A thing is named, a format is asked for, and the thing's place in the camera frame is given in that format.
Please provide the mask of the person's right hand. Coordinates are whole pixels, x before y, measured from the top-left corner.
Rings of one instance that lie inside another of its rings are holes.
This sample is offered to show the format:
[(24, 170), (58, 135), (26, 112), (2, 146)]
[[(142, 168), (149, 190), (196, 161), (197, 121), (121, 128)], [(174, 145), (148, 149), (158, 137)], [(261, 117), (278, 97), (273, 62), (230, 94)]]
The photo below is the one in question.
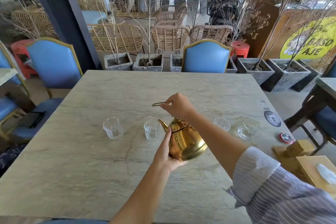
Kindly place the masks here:
[(185, 95), (182, 95), (180, 93), (176, 93), (174, 95), (171, 95), (166, 102), (170, 103), (173, 100), (179, 100), (180, 101), (180, 117), (176, 117), (177, 119), (184, 120), (188, 123), (192, 122), (192, 118), (197, 113), (193, 105), (190, 103), (188, 98)]

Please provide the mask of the person's left hand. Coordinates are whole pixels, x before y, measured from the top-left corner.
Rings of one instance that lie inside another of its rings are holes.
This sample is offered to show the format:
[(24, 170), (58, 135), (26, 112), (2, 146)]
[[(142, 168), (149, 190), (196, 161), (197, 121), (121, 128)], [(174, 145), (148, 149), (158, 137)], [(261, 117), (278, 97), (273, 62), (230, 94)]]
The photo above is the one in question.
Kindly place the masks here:
[(163, 150), (163, 141), (153, 159), (153, 164), (168, 171), (169, 173), (175, 171), (178, 167), (185, 165), (187, 161), (180, 161), (169, 156), (169, 151)]

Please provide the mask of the gold metal teapot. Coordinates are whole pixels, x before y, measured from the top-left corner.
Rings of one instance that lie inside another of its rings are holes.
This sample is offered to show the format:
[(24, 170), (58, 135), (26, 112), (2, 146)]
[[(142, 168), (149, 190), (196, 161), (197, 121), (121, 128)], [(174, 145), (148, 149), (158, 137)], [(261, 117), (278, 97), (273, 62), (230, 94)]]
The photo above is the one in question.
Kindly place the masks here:
[(169, 141), (169, 156), (185, 162), (198, 158), (208, 146), (200, 134), (188, 122), (174, 118), (170, 124), (166, 124), (161, 119), (158, 122), (162, 125), (165, 132), (171, 129)]

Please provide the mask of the person's right forearm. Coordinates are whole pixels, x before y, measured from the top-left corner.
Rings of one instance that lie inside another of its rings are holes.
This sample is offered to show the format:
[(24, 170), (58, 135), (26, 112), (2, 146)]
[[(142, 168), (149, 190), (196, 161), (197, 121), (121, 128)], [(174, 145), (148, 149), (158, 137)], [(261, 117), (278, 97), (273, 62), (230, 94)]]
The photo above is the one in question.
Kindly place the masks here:
[(194, 108), (184, 108), (180, 116), (199, 132), (212, 154), (233, 180), (237, 162), (249, 145), (215, 125)]

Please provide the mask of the clear drinking glass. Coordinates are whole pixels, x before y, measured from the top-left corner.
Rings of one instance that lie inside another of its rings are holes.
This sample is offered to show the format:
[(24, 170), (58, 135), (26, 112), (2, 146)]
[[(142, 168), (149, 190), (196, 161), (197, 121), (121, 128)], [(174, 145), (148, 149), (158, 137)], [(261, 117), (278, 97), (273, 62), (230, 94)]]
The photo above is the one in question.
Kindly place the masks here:
[(213, 123), (223, 129), (224, 131), (229, 131), (230, 130), (230, 123), (228, 120), (226, 120), (223, 117), (216, 118)]
[(243, 140), (250, 140), (260, 130), (258, 121), (247, 118), (241, 121), (237, 126), (237, 136)]
[(148, 141), (156, 141), (160, 138), (160, 123), (158, 120), (147, 120), (144, 124), (144, 130), (145, 137)]
[(124, 130), (120, 123), (120, 119), (117, 117), (108, 118), (103, 123), (103, 129), (105, 130), (107, 137), (112, 140), (121, 138), (124, 133)]

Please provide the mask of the row of grey concrete planters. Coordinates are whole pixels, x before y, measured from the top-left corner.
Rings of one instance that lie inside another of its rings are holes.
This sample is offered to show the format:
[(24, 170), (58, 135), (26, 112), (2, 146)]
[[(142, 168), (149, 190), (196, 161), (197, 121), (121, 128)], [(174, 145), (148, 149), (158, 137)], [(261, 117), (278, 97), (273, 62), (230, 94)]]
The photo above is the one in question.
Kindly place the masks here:
[[(146, 66), (148, 55), (138, 54), (135, 61), (128, 52), (118, 54), (120, 64), (116, 63), (117, 57), (112, 54), (103, 56), (103, 67), (105, 70), (125, 71), (151, 71), (162, 72), (165, 58), (162, 55), (152, 55), (152, 66)], [(257, 63), (257, 58), (230, 58), (227, 64), (226, 73), (251, 74), (259, 86), (269, 92), (283, 92), (293, 89), (297, 92), (309, 92), (316, 84), (318, 78), (322, 77), (324, 71), (314, 68), (310, 60), (293, 61), (288, 69), (284, 69), (286, 61), (279, 59), (261, 60), (261, 70), (252, 70)]]

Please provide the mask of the group of wicker chairs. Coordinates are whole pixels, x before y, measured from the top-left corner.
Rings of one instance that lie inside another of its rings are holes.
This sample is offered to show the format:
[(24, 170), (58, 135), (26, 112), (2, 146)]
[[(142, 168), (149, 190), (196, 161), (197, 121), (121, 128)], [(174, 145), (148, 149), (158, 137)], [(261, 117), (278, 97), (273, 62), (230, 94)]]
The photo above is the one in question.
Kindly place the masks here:
[[(188, 36), (196, 33), (196, 38), (191, 38), (191, 43), (202, 39), (214, 39), (226, 44), (233, 28), (229, 25), (197, 25), (190, 29), (181, 23), (187, 14), (187, 7), (181, 6), (177, 12), (163, 11), (161, 6), (156, 14), (156, 22), (150, 28), (142, 29), (139, 26), (123, 23), (113, 24), (112, 21), (101, 23), (87, 23), (87, 27), (97, 52), (139, 52), (143, 49), (146, 33), (150, 33), (155, 49), (160, 51), (179, 51)], [(11, 12), (11, 19), (15, 26), (23, 31), (29, 38), (40, 37), (56, 38), (51, 21), (45, 10), (36, 5)]]

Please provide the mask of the red plastic stool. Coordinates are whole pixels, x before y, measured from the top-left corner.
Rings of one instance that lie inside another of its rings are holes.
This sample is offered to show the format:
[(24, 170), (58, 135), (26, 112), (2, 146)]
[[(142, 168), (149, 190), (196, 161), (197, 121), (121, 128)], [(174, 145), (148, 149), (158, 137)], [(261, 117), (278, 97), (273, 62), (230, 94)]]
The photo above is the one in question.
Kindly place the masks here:
[(29, 79), (31, 75), (38, 75), (35, 69), (25, 64), (25, 62), (30, 59), (29, 52), (27, 51), (27, 44), (29, 44), (30, 42), (32, 42), (31, 39), (24, 39), (16, 41), (10, 45), (13, 56), (25, 79)]
[(235, 40), (231, 43), (231, 47), (232, 47), (230, 53), (231, 57), (236, 55), (237, 57), (247, 58), (250, 49), (249, 44), (242, 42), (240, 40)]

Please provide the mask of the round red tin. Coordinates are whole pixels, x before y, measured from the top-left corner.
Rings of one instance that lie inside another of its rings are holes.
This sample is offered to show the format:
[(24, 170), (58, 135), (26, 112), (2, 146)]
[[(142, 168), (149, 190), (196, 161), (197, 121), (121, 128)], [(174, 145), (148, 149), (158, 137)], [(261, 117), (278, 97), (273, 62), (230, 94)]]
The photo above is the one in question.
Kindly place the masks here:
[(292, 144), (294, 139), (287, 133), (280, 133), (279, 140), (285, 144)]

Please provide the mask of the striped shirt sleeve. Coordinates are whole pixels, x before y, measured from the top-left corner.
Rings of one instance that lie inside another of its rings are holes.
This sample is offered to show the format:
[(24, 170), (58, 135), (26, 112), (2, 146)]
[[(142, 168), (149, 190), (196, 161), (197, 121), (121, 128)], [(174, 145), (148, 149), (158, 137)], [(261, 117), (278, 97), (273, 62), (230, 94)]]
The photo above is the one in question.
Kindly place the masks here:
[(336, 224), (336, 201), (255, 147), (238, 159), (226, 190), (253, 224)]

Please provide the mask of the flat black pouch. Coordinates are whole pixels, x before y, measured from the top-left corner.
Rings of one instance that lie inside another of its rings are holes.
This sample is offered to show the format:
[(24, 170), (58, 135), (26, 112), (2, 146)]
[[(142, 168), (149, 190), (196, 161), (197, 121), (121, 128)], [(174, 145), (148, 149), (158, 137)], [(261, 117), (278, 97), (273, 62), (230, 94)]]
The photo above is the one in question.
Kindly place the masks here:
[(25, 114), (17, 123), (18, 128), (35, 128), (44, 118), (46, 112), (29, 112)]

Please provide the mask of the wooden tissue box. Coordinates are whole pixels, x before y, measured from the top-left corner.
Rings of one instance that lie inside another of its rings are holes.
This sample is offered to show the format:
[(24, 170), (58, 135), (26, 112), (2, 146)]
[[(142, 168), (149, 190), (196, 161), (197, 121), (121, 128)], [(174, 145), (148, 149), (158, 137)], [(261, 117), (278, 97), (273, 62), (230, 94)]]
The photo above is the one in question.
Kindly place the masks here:
[(336, 185), (328, 184), (317, 171), (317, 164), (323, 164), (336, 174), (336, 166), (326, 156), (296, 157), (298, 162), (298, 176), (308, 184), (320, 188), (336, 200)]

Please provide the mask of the dark patterned fabric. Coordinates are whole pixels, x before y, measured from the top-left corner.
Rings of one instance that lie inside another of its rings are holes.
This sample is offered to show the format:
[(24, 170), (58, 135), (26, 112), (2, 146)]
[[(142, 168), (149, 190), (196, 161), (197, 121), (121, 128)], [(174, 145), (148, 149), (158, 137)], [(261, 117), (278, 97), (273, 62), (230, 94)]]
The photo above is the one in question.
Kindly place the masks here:
[(28, 143), (20, 144), (17, 146), (9, 147), (4, 152), (0, 153), (0, 178), (13, 164), (15, 159), (21, 154)]

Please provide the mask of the stone side table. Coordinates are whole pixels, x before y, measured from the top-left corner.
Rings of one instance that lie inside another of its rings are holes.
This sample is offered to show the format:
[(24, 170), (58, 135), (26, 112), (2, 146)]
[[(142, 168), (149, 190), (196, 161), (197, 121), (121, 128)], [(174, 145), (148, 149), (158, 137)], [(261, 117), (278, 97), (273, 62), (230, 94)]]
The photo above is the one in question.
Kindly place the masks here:
[(14, 68), (0, 68), (0, 87), (17, 74), (18, 71)]

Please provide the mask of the blue chair with gold frame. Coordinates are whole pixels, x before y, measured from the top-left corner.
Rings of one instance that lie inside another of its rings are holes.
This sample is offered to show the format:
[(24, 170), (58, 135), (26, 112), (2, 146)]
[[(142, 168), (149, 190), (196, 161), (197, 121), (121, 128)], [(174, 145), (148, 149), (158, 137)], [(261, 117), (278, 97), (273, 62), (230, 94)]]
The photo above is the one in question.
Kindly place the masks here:
[(183, 48), (182, 72), (225, 73), (232, 48), (213, 39), (202, 39)]
[[(17, 86), (24, 88), (26, 95), (30, 97), (30, 93), (25, 83), (25, 77), (23, 76), (20, 68), (15, 60), (12, 57), (11, 52), (8, 48), (0, 41), (0, 68), (12, 68), (17, 70), (17, 75), (13, 76), (9, 81), (13, 82)], [(8, 97), (0, 97), (0, 138), (8, 140), (8, 134), (10, 130), (4, 132), (2, 130), (2, 125), (6, 123), (10, 118), (14, 117), (16, 114), (23, 116), (19, 112), (19, 107), (14, 103), (13, 100), (10, 100)]]
[(17, 124), (11, 135), (32, 139), (64, 100), (53, 98), (52, 89), (72, 89), (83, 76), (74, 47), (49, 37), (38, 38), (27, 45), (32, 64), (46, 88), (49, 99), (38, 104), (32, 113), (42, 114), (34, 128)]

